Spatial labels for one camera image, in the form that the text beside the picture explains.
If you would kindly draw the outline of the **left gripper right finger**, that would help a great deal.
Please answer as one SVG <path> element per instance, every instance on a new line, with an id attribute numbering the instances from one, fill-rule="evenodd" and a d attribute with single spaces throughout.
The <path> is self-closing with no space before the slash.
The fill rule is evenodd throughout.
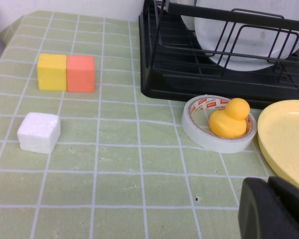
<path id="1" fill-rule="evenodd" d="M 268 184 L 291 217 L 299 224 L 299 188 L 278 176 L 271 176 Z"/>

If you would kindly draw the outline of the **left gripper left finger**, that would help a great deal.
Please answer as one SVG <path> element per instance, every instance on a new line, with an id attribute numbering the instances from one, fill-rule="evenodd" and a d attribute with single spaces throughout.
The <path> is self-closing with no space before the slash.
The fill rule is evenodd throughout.
<path id="1" fill-rule="evenodd" d="M 299 239 L 299 224 L 268 180 L 251 177 L 243 180 L 238 222 L 243 239 Z"/>

